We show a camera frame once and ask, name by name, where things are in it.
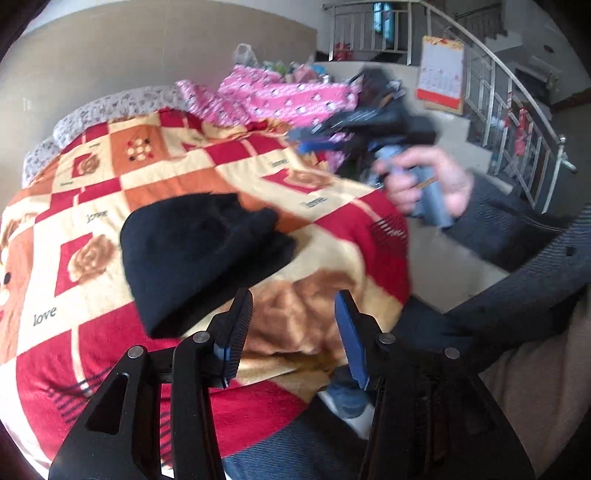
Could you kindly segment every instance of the pink polka dot fabric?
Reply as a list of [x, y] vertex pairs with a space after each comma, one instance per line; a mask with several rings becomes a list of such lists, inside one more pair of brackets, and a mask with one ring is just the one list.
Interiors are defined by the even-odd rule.
[[317, 125], [337, 111], [355, 110], [359, 93], [341, 83], [281, 83], [276, 72], [244, 65], [236, 65], [216, 93], [189, 80], [177, 85], [193, 115], [222, 126], [264, 118]]

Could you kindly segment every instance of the plastic bag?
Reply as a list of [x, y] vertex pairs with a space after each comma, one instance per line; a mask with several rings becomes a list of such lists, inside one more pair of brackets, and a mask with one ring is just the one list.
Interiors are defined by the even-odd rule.
[[246, 65], [247, 67], [258, 67], [259, 63], [252, 46], [248, 43], [241, 43], [234, 51], [234, 63]]
[[296, 83], [314, 83], [320, 81], [319, 75], [307, 63], [305, 65], [300, 65], [294, 71], [294, 77]]

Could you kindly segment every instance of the pillow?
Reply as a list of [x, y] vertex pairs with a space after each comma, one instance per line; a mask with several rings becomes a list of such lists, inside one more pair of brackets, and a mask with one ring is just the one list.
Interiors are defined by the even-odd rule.
[[22, 188], [28, 187], [37, 174], [58, 156], [60, 151], [61, 148], [57, 146], [53, 137], [49, 137], [27, 153], [22, 166]]
[[114, 93], [74, 110], [53, 129], [53, 138], [66, 148], [89, 127], [132, 115], [146, 115], [161, 108], [187, 110], [182, 93], [176, 85], [142, 87]]

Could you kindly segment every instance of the calendar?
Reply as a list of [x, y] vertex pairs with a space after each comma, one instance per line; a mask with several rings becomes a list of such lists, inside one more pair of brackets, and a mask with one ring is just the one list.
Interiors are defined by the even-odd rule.
[[417, 98], [452, 110], [462, 106], [464, 44], [423, 37], [423, 58]]

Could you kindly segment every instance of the wall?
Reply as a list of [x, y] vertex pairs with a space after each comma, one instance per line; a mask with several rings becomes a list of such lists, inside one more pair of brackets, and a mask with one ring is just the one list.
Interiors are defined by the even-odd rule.
[[74, 109], [110, 93], [189, 78], [217, 87], [232, 53], [304, 62], [316, 30], [218, 2], [129, 0], [86, 9], [21, 37], [0, 63], [0, 210], [20, 188], [27, 151]]
[[[72, 13], [113, 2], [130, 0], [51, 0], [45, 10], [31, 22], [25, 33], [32, 32], [53, 20]], [[256, 8], [294, 20], [318, 31], [318, 49], [328, 52], [330, 44], [330, 15], [322, 10], [329, 0], [213, 0]]]
[[487, 37], [486, 46], [493, 52], [517, 48], [523, 45], [523, 38], [517, 32], [506, 32], [507, 35], [497, 35], [496, 38]]
[[[552, 103], [591, 87], [591, 78], [566, 37], [534, 1], [506, 1], [505, 29], [520, 34], [524, 44], [521, 58], [507, 59], [501, 54], [503, 61], [517, 61], [528, 66], [530, 57], [536, 56], [561, 71], [559, 91], [552, 96]], [[546, 52], [544, 45], [552, 47], [554, 53]]]
[[583, 205], [591, 200], [591, 104], [556, 113], [552, 124], [556, 132], [566, 136], [566, 152], [569, 160], [579, 169], [579, 173], [572, 175], [566, 170], [560, 173], [550, 209], [560, 215], [576, 215]]
[[446, 0], [445, 11], [455, 20], [455, 14], [465, 14], [478, 8], [499, 3], [500, 0]]
[[217, 0], [244, 7], [257, 8], [265, 12], [295, 20], [318, 32], [318, 49], [328, 52], [330, 45], [330, 14], [322, 10], [325, 3], [334, 0]]

